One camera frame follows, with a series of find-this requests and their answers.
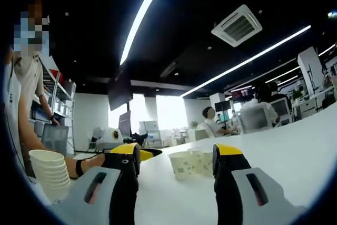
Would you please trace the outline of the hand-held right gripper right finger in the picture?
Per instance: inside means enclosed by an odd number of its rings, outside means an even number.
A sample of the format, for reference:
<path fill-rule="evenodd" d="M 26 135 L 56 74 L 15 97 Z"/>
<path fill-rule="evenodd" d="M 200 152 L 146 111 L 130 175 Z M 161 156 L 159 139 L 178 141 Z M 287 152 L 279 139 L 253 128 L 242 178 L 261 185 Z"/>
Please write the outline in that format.
<path fill-rule="evenodd" d="M 306 212 L 260 168 L 253 168 L 238 148 L 213 146 L 214 192 L 218 224 L 291 224 Z"/>

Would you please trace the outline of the person's left hand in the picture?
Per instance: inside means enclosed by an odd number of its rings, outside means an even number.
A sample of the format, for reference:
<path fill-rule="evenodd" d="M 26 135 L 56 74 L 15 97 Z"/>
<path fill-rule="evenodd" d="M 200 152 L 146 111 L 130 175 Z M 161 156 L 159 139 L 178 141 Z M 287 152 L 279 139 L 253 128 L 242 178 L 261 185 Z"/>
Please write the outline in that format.
<path fill-rule="evenodd" d="M 81 169 L 83 173 L 86 173 L 89 169 L 93 167 L 101 167 L 105 161 L 105 154 L 98 154 L 93 158 L 83 160 L 81 162 Z"/>

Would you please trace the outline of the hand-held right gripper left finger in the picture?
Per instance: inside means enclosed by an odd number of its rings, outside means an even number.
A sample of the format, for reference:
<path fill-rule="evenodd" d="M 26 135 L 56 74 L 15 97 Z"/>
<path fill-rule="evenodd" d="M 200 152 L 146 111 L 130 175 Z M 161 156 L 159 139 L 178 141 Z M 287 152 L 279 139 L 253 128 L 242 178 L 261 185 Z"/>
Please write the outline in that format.
<path fill-rule="evenodd" d="M 64 224 L 134 224 L 139 173 L 140 146 L 120 145 L 78 178 L 52 212 Z"/>

